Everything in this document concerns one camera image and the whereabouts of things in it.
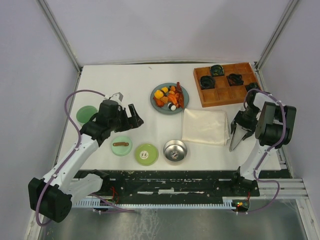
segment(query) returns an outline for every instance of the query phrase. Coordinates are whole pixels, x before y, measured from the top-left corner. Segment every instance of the wooden organizer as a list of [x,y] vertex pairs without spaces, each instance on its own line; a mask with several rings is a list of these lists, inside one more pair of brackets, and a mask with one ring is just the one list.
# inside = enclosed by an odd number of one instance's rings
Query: wooden organizer
[[[198,89],[203,108],[242,103],[247,94],[246,86],[250,83],[258,83],[256,75],[248,62],[227,64],[222,65],[222,67],[224,76],[213,77],[215,80],[213,89],[202,90],[200,87],[200,78],[202,76],[211,76],[209,66],[195,68],[193,71],[196,88]],[[243,85],[229,86],[227,76],[230,74],[241,74],[244,82]]]

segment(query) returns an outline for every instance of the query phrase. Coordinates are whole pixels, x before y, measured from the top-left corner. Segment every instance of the white table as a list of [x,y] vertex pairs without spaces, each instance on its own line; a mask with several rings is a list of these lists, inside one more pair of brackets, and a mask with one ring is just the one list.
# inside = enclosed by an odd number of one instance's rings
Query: white table
[[[187,157],[179,164],[169,163],[163,155],[164,144],[182,137],[182,113],[163,115],[153,109],[150,103],[151,91],[162,83],[176,83],[188,91],[190,96],[187,108],[195,110],[223,110],[227,112],[230,122],[241,107],[241,103],[202,108],[196,88],[194,68],[207,67],[210,63],[185,64],[141,64],[141,65],[88,65],[83,68],[78,90],[91,89],[111,96],[121,92],[124,95],[123,106],[133,103],[137,113],[144,120],[144,124],[136,129],[112,133],[102,146],[93,153],[81,167],[83,170],[126,170],[126,171],[222,171],[236,170],[248,158],[254,147],[254,136],[242,141],[237,148],[229,152],[226,146],[211,146],[186,142]],[[103,98],[94,93],[81,92],[74,99],[71,117],[76,119],[77,111],[86,105],[93,105],[99,109]],[[111,152],[111,141],[117,136],[129,136],[133,143],[132,151],[123,157]],[[63,138],[60,157],[70,149],[77,140],[77,133],[69,123]],[[150,166],[140,165],[134,157],[135,148],[140,144],[150,143],[159,151],[158,160]],[[276,154],[271,156],[265,164],[264,170],[280,170]]]

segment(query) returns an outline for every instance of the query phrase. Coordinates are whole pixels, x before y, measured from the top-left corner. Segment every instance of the floor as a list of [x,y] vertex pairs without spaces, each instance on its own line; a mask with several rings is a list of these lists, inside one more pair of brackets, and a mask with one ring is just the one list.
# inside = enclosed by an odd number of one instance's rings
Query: floor
[[[250,209],[265,204],[251,200]],[[277,200],[263,211],[141,209],[99,215],[74,208],[61,223],[43,227],[38,240],[307,240],[294,200]]]

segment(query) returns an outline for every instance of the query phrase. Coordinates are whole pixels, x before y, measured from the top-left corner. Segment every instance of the beige cloth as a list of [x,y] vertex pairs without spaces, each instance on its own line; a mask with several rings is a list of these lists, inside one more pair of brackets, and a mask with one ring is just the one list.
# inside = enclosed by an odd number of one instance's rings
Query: beige cloth
[[184,110],[182,141],[224,146],[229,138],[225,111]]

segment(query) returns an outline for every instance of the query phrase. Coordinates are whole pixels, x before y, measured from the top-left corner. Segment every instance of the silver bowl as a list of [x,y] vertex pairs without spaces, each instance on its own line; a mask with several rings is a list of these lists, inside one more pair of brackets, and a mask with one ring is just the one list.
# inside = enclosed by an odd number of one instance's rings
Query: silver bowl
[[163,146],[164,156],[174,163],[182,161],[187,152],[187,146],[180,140],[170,140]]

